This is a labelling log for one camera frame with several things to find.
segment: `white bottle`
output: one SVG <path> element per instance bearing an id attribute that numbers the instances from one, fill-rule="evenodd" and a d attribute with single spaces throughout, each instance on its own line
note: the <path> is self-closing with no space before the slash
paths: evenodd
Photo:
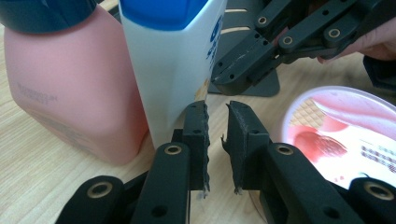
<path id="1" fill-rule="evenodd" d="M 204 100 L 226 0 L 120 0 L 120 16 L 154 146 Z"/>

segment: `light wooden tabletop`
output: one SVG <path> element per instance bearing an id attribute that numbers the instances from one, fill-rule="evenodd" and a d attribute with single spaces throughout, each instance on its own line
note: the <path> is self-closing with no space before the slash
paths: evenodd
<path id="1" fill-rule="evenodd" d="M 40 126 L 13 102 L 7 83 L 0 27 L 0 223 L 53 223 L 65 203 L 86 180 L 114 175 L 126 182 L 147 171 L 154 149 L 149 135 L 139 156 L 129 164 L 112 166 L 86 151 L 66 145 Z M 281 91 L 271 98 L 209 94 L 209 167 L 211 192 L 206 199 L 194 192 L 191 223 L 264 223 L 248 192 L 233 193 L 228 155 L 221 147 L 231 100 L 252 107 L 264 126 L 272 130 L 290 103 L 304 91 L 327 85 L 348 86 L 378 95 L 396 104 L 396 95 L 372 87 L 353 54 L 330 64 L 301 59 L 278 67 Z"/>

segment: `pink bottle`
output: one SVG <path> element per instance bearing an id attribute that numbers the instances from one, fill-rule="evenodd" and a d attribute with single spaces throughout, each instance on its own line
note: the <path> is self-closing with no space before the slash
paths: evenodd
<path id="1" fill-rule="evenodd" d="M 93 0 L 0 0 L 15 102 L 74 147 L 114 164 L 148 131 L 119 22 Z"/>

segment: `bottle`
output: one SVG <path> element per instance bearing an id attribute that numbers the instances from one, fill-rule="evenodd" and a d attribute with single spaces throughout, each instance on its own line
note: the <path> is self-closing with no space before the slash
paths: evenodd
<path id="1" fill-rule="evenodd" d="M 148 131 L 122 27 L 93 0 L 0 0 L 16 104 L 66 143 L 114 164 Z"/>
<path id="2" fill-rule="evenodd" d="M 206 98 L 226 0 L 120 0 L 120 17 L 154 147 Z"/>

